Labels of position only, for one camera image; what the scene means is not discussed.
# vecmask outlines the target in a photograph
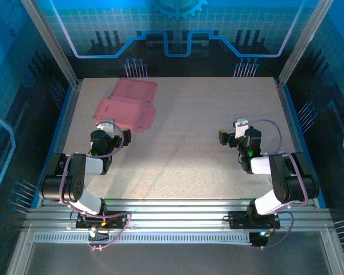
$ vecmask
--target gear logo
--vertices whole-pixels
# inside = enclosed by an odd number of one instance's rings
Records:
[[[0,0],[0,16],[9,26],[20,23],[23,13],[20,0]]]
[[[202,5],[208,4],[207,0],[154,0],[152,8],[161,16],[166,15],[168,19],[187,19],[195,16],[197,11],[202,10]]]

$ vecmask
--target glass panel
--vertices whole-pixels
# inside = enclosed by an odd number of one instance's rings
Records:
[[[0,125],[0,274],[33,201],[28,183],[38,183],[67,89],[20,1],[0,1],[0,120],[15,139],[12,155],[10,135]]]
[[[78,77],[278,76],[316,3],[38,1]]]
[[[288,88],[327,207],[344,220],[344,1],[333,2]]]

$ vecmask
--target work surface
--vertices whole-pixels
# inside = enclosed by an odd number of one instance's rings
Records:
[[[87,190],[102,198],[256,198],[270,190],[266,175],[247,175],[235,148],[221,146],[218,132],[234,132],[240,117],[271,119],[283,135],[281,151],[294,152],[282,105],[271,77],[144,78],[158,83],[157,113],[145,133],[132,133],[107,175],[86,176]],[[118,78],[86,78],[64,152],[86,153],[96,130],[94,111]],[[261,152],[272,153],[279,135],[268,123]]]

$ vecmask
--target beige table surface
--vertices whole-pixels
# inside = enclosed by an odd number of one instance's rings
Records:
[[[145,133],[113,158],[107,175],[86,176],[87,190],[102,198],[256,198],[270,190],[265,175],[247,175],[235,148],[221,146],[218,131],[233,132],[240,117],[271,119],[281,128],[282,151],[294,151],[272,77],[144,78],[158,83],[157,114]],[[93,113],[118,78],[86,78],[64,152],[88,152]],[[261,151],[273,152],[276,128],[257,123]]]

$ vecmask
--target ventilation grille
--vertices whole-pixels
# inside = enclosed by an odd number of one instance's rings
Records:
[[[112,241],[117,233],[110,233]],[[38,232],[37,243],[87,243],[87,232]],[[249,233],[123,233],[115,243],[230,243],[249,244]]]

